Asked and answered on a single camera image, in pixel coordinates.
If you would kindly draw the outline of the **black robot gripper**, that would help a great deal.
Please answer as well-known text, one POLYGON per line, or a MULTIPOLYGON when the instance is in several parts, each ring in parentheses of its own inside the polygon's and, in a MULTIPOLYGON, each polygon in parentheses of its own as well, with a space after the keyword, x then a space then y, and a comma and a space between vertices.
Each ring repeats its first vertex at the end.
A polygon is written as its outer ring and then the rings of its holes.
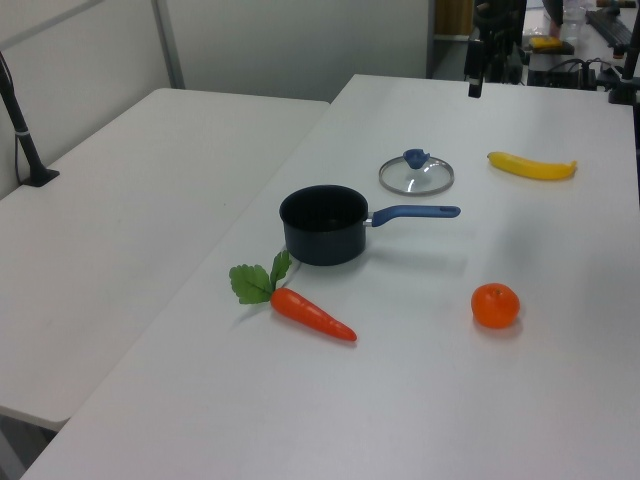
POLYGON ((467 42, 464 76, 469 83, 468 96, 480 98, 484 80, 484 46, 490 48, 502 36, 506 44, 492 59, 493 83, 521 82, 521 54, 525 0, 477 0, 473 2, 472 40, 467 42))

